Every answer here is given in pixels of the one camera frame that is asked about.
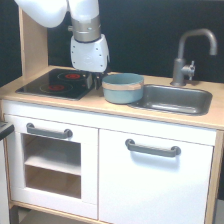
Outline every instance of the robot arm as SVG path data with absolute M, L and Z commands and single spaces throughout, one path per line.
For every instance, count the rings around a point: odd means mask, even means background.
M 74 68 L 104 72 L 109 60 L 106 38 L 100 31 L 98 0 L 15 0 L 37 23 L 58 26 L 70 11 L 73 37 L 71 60 Z

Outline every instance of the stovetop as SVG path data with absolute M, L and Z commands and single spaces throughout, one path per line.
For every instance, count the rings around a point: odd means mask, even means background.
M 16 90 L 16 93 L 79 100 L 92 88 L 90 73 L 54 69 Z

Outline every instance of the pot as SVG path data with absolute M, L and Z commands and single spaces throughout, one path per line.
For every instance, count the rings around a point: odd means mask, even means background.
M 133 73 L 109 75 L 103 78 L 102 86 L 110 103 L 133 103 L 143 97 L 144 77 Z

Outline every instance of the oven door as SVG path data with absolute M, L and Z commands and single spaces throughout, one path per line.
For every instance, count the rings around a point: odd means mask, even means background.
M 11 199 L 97 218 L 98 129 L 5 115 Z

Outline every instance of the sink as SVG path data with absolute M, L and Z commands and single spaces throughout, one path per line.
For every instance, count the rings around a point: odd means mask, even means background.
M 142 99 L 129 104 L 129 106 L 138 109 L 199 116 L 208 113 L 211 100 L 212 94 L 203 90 L 145 85 Z

